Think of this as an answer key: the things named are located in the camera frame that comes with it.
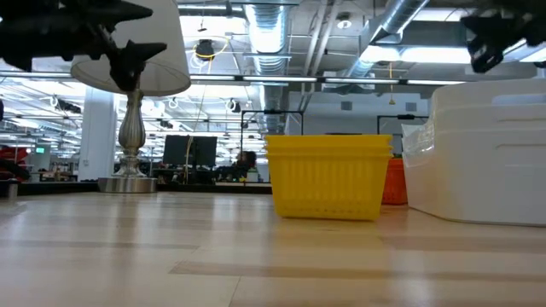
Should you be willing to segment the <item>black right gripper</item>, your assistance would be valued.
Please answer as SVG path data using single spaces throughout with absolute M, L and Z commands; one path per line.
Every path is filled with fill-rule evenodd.
M 476 36 L 488 37 L 494 45 L 512 45 L 525 39 L 528 45 L 546 42 L 546 10 L 509 12 L 500 10 L 491 16 L 468 15 L 461 23 Z M 481 38 L 471 41 L 471 67 L 486 73 L 504 60 L 503 51 L 487 45 Z

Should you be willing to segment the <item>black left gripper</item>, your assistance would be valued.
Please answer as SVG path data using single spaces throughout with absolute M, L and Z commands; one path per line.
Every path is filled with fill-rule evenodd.
M 93 32 L 99 9 L 115 23 L 148 18 L 153 10 L 126 0 L 0 0 L 0 59 L 23 71 L 32 60 L 77 55 L 100 57 L 101 38 Z M 167 49 L 166 43 L 134 43 L 108 51 L 110 77 L 122 92 L 140 82 L 147 60 Z

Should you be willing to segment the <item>white plastic storage bin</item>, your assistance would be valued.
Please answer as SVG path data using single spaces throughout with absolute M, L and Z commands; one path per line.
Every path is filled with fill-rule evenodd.
M 546 227 L 546 78 L 434 91 L 403 127 L 409 206 L 446 220 Z

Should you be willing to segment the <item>orange plastic basket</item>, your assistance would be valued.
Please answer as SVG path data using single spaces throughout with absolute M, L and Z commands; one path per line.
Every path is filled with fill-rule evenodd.
M 401 158 L 389 160 L 382 203 L 384 205 L 401 206 L 408 203 L 407 188 L 404 175 L 404 162 Z

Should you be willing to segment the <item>yellow plastic basket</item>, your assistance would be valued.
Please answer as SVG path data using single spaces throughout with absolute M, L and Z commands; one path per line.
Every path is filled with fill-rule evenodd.
M 373 221 L 380 215 L 386 151 L 268 155 L 272 195 L 277 215 Z
M 275 150 L 318 150 L 347 149 L 360 150 L 366 148 L 390 150 L 391 135 L 290 135 L 267 136 L 265 148 L 269 152 Z

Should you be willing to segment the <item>white shade silver table lamp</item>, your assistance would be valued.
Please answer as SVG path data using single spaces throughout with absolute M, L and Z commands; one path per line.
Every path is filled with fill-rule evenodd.
M 142 119 L 142 99 L 179 94 L 191 85 L 176 0 L 125 0 L 152 10 L 152 14 L 134 21 L 123 21 L 113 32 L 118 45 L 157 44 L 137 63 L 141 66 L 132 77 L 136 80 L 133 91 L 121 89 L 111 75 L 111 64 L 106 57 L 92 60 L 77 57 L 71 74 L 78 81 L 99 90 L 127 95 L 126 111 L 119 128 L 119 145 L 123 155 L 120 169 L 111 177 L 98 179 L 103 193 L 147 194 L 156 191 L 157 180 L 139 170 L 138 152 L 146 140 Z

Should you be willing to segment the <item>black ceiling-mounted device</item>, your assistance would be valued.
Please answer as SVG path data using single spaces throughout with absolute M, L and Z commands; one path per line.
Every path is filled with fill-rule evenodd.
M 195 48 L 195 55 L 201 61 L 212 61 L 214 58 L 214 48 L 212 40 L 202 39 L 198 42 Z

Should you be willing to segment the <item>black computer monitor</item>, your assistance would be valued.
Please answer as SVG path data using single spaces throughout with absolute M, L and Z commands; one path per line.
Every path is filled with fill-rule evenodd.
M 169 165 L 185 165 L 188 144 L 189 136 L 166 136 L 163 163 Z
M 194 161 L 197 165 L 213 167 L 216 163 L 218 138 L 196 136 L 194 138 Z

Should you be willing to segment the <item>long linear ceiling light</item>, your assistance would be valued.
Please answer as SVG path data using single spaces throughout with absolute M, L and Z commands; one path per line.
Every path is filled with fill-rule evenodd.
M 67 72 L 14 72 L 0 71 L 0 77 L 5 78 L 72 78 Z M 211 82 L 262 82 L 262 83 L 319 83 L 319 84 L 389 84 L 389 85 L 424 85 L 443 86 L 463 84 L 459 80 L 429 80 L 429 79 L 398 79 L 398 78 L 325 78 L 325 77 L 296 77 L 296 76 L 251 76 L 251 75 L 216 75 L 194 74 L 192 81 Z

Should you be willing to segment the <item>red background machine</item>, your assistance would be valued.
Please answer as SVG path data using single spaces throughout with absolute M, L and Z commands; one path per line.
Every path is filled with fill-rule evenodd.
M 16 179 L 27 181 L 31 175 L 26 168 L 26 148 L 0 146 L 0 180 Z

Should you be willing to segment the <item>person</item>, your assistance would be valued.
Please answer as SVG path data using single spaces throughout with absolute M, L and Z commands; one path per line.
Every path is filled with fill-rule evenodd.
M 241 180 L 247 177 L 247 173 L 256 167 L 257 154 L 254 151 L 241 151 L 235 162 L 235 178 Z

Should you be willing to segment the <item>silver round ventilation duct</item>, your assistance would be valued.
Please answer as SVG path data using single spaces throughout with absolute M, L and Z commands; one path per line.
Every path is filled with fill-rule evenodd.
M 404 29 L 429 0 L 388 0 L 385 11 L 368 20 L 359 35 L 359 54 L 345 78 L 364 78 L 379 61 L 397 61 Z
M 254 71 L 260 77 L 281 76 L 287 72 L 288 59 L 282 57 L 288 50 L 287 6 L 274 4 L 246 4 L 248 36 L 252 52 Z M 280 85 L 260 85 L 259 97 L 265 111 L 286 111 L 287 91 Z

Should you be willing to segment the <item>black metal station frame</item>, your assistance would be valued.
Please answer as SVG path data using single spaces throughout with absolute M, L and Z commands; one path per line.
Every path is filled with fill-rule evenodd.
M 376 134 L 379 135 L 380 134 L 380 130 L 381 130 L 381 120 L 382 119 L 396 119 L 396 120 L 415 120 L 415 119 L 420 119 L 420 120 L 425 120 L 425 119 L 428 119 L 429 116 L 416 116 L 416 115 L 413 115 L 413 114 L 398 114 L 398 115 L 377 115 L 376 118 L 375 118 L 375 125 L 376 125 Z

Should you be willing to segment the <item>black aluminium table frame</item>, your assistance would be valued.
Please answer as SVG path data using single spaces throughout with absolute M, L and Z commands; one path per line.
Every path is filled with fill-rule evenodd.
M 271 186 L 241 185 L 223 182 L 221 185 L 168 185 L 159 184 L 159 192 L 212 193 L 212 194 L 272 194 Z M 96 182 L 24 182 L 18 187 L 19 196 L 72 194 L 98 192 Z

